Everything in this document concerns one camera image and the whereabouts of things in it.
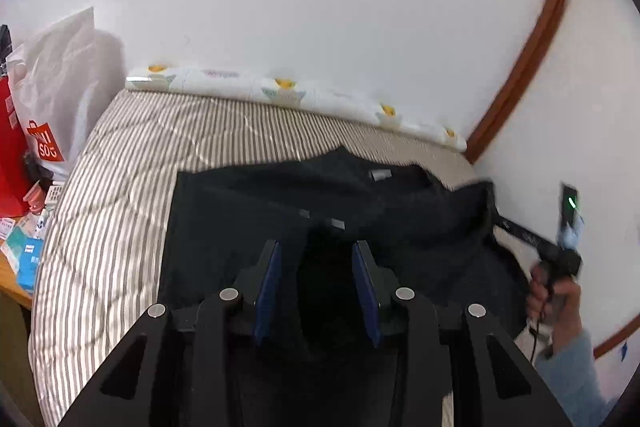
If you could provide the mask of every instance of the wooden desk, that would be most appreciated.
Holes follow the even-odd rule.
[[[9,295],[20,306],[31,309],[31,296],[15,282],[15,273],[4,253],[0,252],[0,291]]]

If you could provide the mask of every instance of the striped bedding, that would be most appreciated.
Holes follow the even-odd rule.
[[[52,427],[154,302],[177,171],[304,159],[343,144],[418,163],[444,184],[474,172],[458,153],[362,124],[238,100],[121,91],[102,115],[54,215],[33,299],[29,356]]]

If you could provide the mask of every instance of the metal screw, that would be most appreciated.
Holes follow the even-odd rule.
[[[405,288],[404,286],[396,290],[396,297],[402,301],[410,301],[415,297],[415,292],[411,288]]]
[[[232,301],[233,299],[237,298],[238,295],[238,290],[236,290],[235,288],[225,288],[222,290],[222,292],[220,292],[220,298],[223,301]]]
[[[474,317],[484,317],[486,315],[486,310],[482,304],[471,304],[468,309],[469,313]]]
[[[164,304],[156,303],[151,304],[146,312],[149,314],[149,317],[153,317],[156,319],[158,317],[162,317],[165,311],[166,308],[164,307]]]

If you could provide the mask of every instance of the blue sleeve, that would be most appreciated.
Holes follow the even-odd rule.
[[[574,427],[598,427],[615,405],[600,394],[591,339],[584,330],[551,358],[541,353],[536,369]]]

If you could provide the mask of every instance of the blue gripper pad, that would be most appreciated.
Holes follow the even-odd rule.
[[[378,315],[378,300],[373,292],[373,285],[358,245],[353,245],[353,250],[351,251],[351,272],[353,273],[353,280],[356,283],[358,300],[360,301],[362,317],[364,318],[364,326],[369,338],[373,341],[373,345],[378,347],[382,340],[380,316]]]
[[[276,243],[269,266],[264,274],[260,294],[255,301],[254,343],[260,345],[269,333],[269,325],[275,308],[276,290],[282,275],[282,254]]]

